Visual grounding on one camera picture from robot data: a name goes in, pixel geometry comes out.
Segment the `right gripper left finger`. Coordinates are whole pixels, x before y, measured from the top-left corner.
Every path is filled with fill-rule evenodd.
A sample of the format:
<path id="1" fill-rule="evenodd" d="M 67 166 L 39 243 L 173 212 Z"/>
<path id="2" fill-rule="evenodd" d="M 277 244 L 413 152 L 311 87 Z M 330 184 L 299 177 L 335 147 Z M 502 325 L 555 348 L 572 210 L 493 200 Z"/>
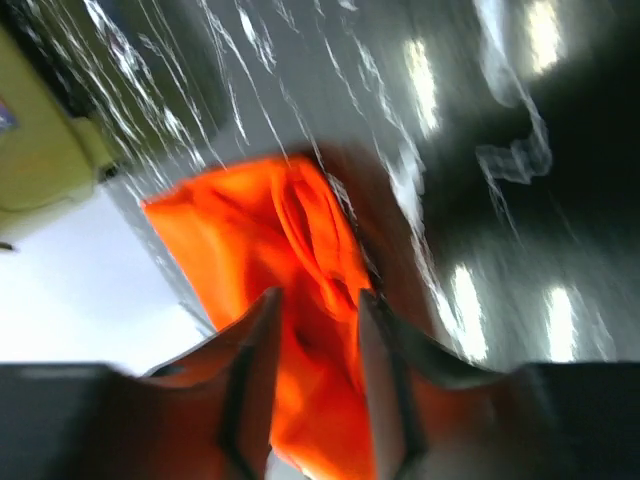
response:
<path id="1" fill-rule="evenodd" d="M 5 479 L 261 479 L 281 339 L 282 292 L 134 377 L 100 363 L 1 367 Z"/>

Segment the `orange t shirt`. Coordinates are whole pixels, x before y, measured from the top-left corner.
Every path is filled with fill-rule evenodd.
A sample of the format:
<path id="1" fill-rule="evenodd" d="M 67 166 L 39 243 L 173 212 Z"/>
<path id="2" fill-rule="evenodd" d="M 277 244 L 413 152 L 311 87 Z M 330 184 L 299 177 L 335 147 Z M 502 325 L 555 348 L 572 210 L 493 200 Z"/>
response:
<path id="1" fill-rule="evenodd" d="M 282 289 L 275 450 L 315 479 L 373 478 L 358 333 L 371 282 L 316 163 L 278 156 L 210 170 L 142 209 L 215 328 Z"/>

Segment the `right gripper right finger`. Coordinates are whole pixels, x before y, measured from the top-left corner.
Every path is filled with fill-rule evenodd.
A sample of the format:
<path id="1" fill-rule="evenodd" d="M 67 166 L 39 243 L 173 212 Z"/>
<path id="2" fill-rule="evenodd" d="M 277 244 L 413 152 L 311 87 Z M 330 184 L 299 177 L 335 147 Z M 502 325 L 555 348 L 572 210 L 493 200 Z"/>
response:
<path id="1" fill-rule="evenodd" d="M 381 479 L 635 479 L 639 366 L 470 364 L 362 291 L 359 339 Z"/>

